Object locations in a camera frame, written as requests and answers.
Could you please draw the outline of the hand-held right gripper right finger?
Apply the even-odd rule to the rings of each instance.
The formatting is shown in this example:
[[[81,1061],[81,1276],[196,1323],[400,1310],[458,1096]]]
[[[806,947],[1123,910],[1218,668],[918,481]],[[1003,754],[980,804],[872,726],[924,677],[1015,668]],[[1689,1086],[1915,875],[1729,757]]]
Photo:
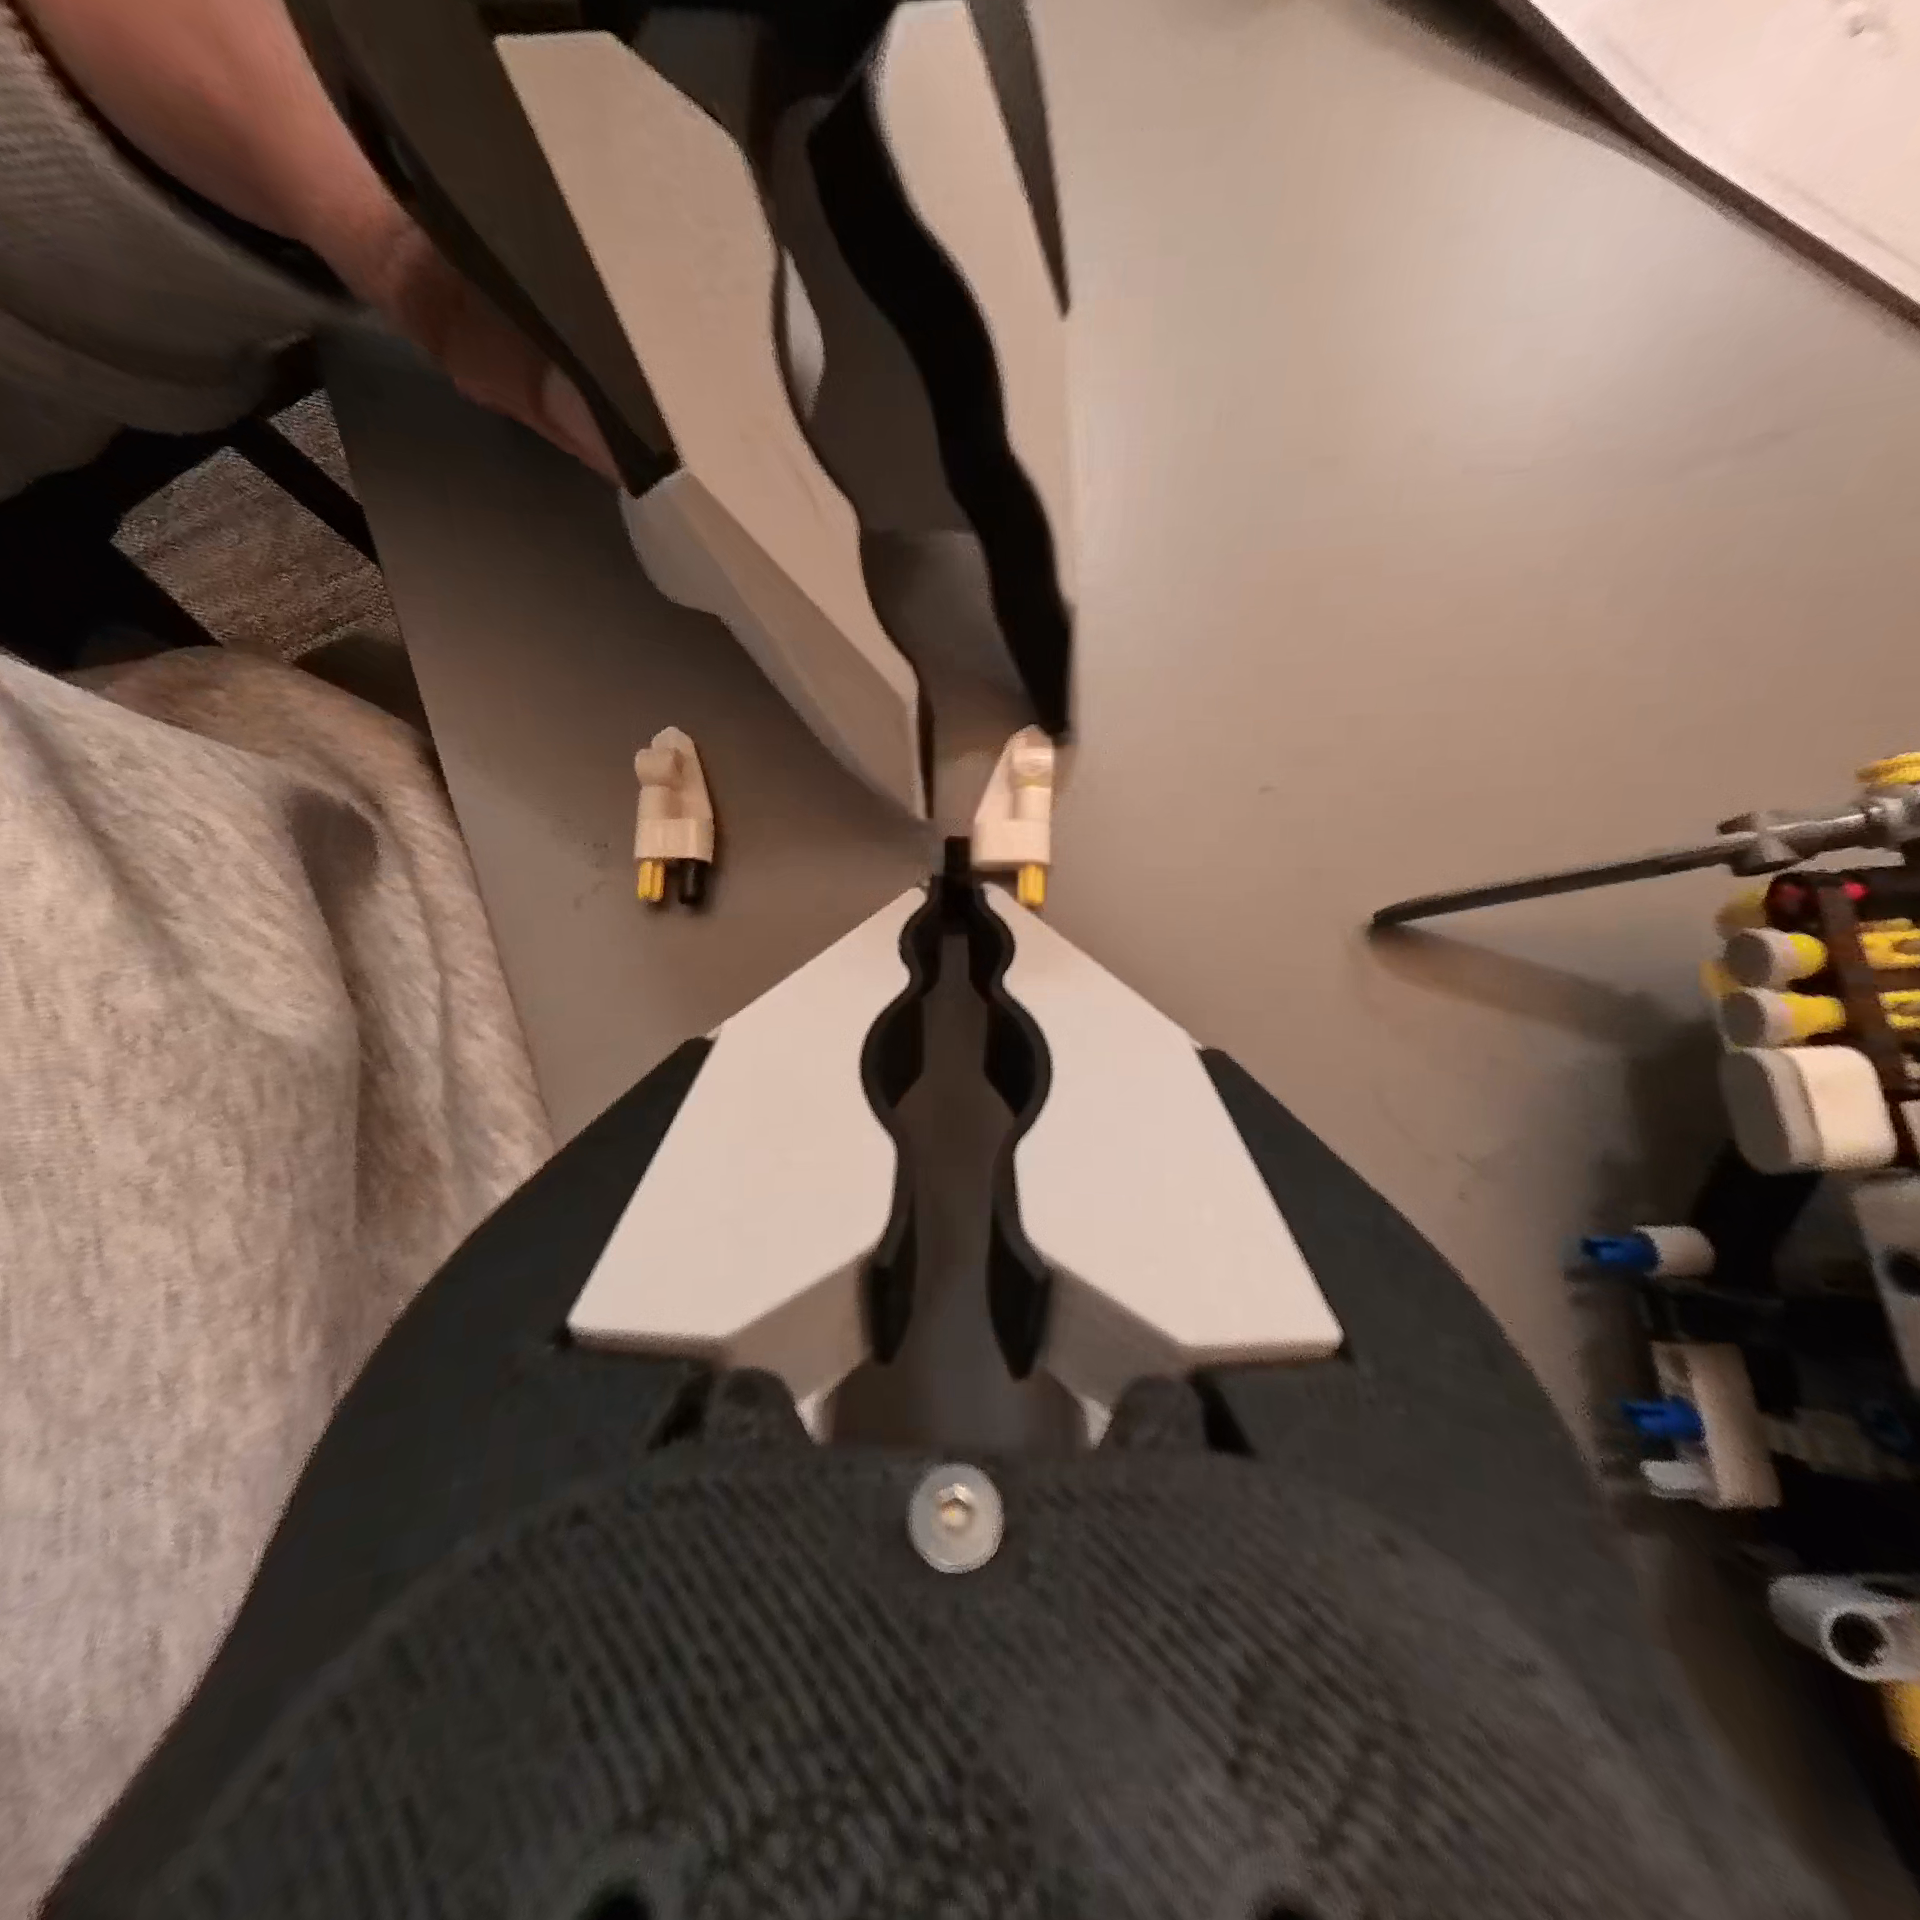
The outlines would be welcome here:
[[[1038,1367],[1080,1404],[1138,1379],[1339,1355],[1343,1330],[1197,1040],[1004,888],[998,972],[1038,1030],[1044,1089],[1012,1197],[1048,1283]]]

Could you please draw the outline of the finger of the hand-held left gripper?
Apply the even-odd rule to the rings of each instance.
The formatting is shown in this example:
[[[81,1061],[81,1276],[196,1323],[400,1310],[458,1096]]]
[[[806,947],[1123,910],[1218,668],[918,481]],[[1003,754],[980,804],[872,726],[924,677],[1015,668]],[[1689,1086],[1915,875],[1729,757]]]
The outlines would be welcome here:
[[[787,394],[780,250],[745,149],[607,31],[498,35],[497,56],[672,443],[672,474],[619,510],[645,577],[721,620],[812,739],[924,822],[922,678]]]
[[[905,349],[1031,717],[1073,732],[1069,281],[974,2],[887,2],[806,133],[825,230]]]

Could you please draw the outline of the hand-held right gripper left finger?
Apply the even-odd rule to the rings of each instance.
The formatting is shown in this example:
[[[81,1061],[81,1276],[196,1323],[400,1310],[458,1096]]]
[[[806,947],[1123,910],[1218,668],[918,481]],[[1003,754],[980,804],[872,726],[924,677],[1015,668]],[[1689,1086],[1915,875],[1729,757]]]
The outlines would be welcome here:
[[[918,1266],[900,1104],[924,1070],[936,972],[924,884],[707,1036],[568,1310],[579,1345],[711,1367],[898,1355]]]

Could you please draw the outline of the lego instruction booklet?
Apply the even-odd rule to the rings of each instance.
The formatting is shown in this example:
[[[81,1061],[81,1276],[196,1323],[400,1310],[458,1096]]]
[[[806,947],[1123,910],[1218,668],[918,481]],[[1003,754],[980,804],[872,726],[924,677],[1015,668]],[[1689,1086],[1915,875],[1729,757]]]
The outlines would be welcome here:
[[[1915,2],[1501,2],[1613,122],[1915,321]]]

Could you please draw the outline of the white lego sub-assembly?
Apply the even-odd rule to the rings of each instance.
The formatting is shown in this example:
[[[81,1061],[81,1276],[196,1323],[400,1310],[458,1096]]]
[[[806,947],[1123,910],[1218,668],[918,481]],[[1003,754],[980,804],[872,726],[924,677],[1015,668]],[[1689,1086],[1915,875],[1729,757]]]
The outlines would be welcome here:
[[[719,827],[691,735],[672,726],[658,729],[637,747],[634,776],[637,901],[650,910],[665,903],[696,910],[707,899]]]

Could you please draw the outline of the lego plane model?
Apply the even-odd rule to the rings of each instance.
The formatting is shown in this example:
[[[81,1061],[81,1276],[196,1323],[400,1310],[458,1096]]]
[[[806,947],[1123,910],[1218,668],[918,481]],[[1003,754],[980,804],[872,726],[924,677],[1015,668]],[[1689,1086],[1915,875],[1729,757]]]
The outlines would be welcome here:
[[[1724,867],[1702,990],[1727,1143],[1692,1210],[1579,1242],[1630,1291],[1654,1392],[1620,1400],[1650,1495],[1760,1518],[1763,1604],[1915,1787],[1915,754],[1837,805],[1380,903],[1367,935]]]

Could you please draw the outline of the person's left hand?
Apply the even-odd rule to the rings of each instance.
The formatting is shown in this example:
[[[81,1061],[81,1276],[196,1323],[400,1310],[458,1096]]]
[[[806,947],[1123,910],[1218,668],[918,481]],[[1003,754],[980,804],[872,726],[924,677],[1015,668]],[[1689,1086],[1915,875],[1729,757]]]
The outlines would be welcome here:
[[[450,267],[360,149],[288,2],[97,2],[97,103],[169,178],[309,250],[454,390],[614,481],[579,390]]]

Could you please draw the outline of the black office chair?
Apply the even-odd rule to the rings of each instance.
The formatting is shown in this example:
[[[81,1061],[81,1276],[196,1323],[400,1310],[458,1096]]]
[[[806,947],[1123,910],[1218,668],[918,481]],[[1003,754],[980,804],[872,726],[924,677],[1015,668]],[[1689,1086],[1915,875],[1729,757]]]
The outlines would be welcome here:
[[[96,461],[2,498],[2,650],[36,668],[67,671],[102,633],[155,640],[160,650],[208,646],[202,622],[118,548],[118,533],[140,502],[219,451],[238,454],[376,560],[373,530],[350,489],[263,414],[186,437],[121,431]]]

